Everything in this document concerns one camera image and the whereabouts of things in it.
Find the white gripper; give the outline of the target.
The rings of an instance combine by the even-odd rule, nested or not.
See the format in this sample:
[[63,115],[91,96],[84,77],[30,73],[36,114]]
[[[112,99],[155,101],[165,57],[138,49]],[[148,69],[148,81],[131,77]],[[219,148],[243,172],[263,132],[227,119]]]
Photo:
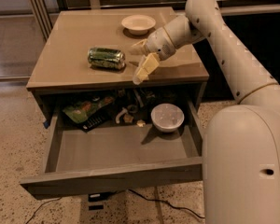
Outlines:
[[147,40],[143,39],[133,44],[130,53],[143,55],[133,74],[133,83],[139,85],[158,68],[160,60],[167,60],[175,54],[175,46],[168,33],[161,27],[150,34]]

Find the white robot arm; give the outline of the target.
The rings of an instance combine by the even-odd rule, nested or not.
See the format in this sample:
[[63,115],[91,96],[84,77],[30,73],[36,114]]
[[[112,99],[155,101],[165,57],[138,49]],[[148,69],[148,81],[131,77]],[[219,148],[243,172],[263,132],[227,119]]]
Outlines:
[[280,224],[280,85],[224,22],[216,0],[187,0],[184,15],[134,44],[142,58],[133,82],[201,38],[236,101],[204,134],[205,224]]

